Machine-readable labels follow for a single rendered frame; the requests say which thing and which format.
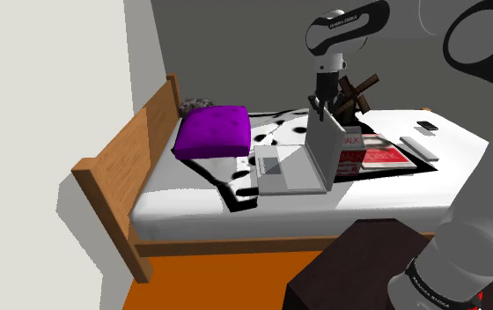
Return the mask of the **red and white milk carton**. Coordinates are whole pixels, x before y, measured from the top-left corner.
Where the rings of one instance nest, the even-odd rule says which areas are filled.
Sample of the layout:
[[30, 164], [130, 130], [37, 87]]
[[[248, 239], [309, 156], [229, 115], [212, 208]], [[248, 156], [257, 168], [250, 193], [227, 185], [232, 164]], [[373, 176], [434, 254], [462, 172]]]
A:
[[336, 169], [336, 176], [356, 176], [362, 166], [366, 147], [360, 126], [344, 128], [346, 133], [342, 141], [342, 150]]

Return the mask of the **grey remote control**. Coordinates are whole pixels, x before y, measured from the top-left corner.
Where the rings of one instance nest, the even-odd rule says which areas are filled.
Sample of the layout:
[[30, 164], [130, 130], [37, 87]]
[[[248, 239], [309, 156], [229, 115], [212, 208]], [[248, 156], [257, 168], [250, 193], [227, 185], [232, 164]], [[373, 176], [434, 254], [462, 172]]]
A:
[[423, 160], [428, 162], [437, 162], [439, 157], [417, 142], [413, 137], [400, 137], [400, 140]]

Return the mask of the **purple pillow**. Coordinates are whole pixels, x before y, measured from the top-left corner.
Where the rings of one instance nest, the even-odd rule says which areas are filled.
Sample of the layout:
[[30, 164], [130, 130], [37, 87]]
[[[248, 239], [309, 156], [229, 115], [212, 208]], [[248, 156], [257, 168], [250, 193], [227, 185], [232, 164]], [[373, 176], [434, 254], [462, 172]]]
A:
[[243, 106], [192, 109], [182, 121], [173, 153], [176, 159], [245, 157], [251, 147], [251, 125]]

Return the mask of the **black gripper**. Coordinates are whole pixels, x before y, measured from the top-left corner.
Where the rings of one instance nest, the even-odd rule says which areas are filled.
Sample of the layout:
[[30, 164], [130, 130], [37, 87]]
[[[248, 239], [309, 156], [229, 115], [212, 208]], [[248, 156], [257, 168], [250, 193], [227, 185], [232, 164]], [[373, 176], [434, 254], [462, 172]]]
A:
[[308, 100], [319, 115], [321, 121], [324, 120], [325, 102], [335, 98], [334, 113], [344, 104], [345, 94], [338, 89], [340, 72], [333, 71], [327, 73], [318, 73], [316, 78], [315, 95], [309, 95]]

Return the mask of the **red book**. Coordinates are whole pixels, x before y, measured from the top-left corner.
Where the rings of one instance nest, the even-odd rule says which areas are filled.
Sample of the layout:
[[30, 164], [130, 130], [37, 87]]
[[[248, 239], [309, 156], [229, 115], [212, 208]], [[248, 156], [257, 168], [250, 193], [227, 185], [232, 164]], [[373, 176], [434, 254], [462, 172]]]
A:
[[364, 170], [414, 169], [416, 164], [394, 144], [380, 134], [363, 134], [366, 153], [362, 162]]

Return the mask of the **wooden bed with white mattress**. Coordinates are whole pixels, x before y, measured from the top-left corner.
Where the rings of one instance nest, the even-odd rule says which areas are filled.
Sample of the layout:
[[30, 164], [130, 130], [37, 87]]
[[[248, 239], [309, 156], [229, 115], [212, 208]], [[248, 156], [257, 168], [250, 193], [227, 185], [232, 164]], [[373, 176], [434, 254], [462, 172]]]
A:
[[182, 168], [169, 151], [180, 126], [177, 95], [177, 78], [169, 75], [98, 156], [72, 170], [139, 284], [151, 280], [154, 257], [318, 251], [358, 219], [396, 218], [431, 237], [487, 148], [484, 139], [431, 111], [372, 110], [358, 117], [367, 130], [394, 142], [411, 136], [439, 161], [423, 173], [340, 179], [334, 192], [301, 196], [297, 207], [279, 197], [233, 206], [193, 173], [192, 188], [172, 183]]

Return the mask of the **brown wooden windmill figure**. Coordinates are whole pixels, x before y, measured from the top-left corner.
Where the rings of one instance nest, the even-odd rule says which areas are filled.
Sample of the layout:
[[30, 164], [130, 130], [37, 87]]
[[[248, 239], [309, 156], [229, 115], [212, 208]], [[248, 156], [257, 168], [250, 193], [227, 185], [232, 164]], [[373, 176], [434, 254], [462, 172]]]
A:
[[378, 83], [379, 77], [373, 74], [358, 86], [354, 86], [347, 76], [341, 77], [338, 82], [343, 97], [341, 104], [333, 112], [333, 117], [345, 127], [356, 120], [356, 112], [365, 114], [371, 110], [363, 92]]

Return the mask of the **grey fuzzy cushion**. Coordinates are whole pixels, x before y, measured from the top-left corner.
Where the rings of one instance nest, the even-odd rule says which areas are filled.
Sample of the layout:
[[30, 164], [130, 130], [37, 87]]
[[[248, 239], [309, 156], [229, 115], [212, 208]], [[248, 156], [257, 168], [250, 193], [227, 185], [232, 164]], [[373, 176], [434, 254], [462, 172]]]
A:
[[213, 107], [214, 101], [208, 99], [185, 98], [179, 105], [180, 117], [186, 118], [189, 112], [200, 107]]

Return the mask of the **grey open laptop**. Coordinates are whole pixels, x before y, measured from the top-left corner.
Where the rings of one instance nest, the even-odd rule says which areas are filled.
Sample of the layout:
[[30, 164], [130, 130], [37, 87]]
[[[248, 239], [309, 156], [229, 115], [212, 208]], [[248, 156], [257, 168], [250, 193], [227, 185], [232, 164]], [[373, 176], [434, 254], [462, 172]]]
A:
[[261, 196], [312, 195], [330, 191], [345, 129], [327, 109], [290, 113], [254, 147]]

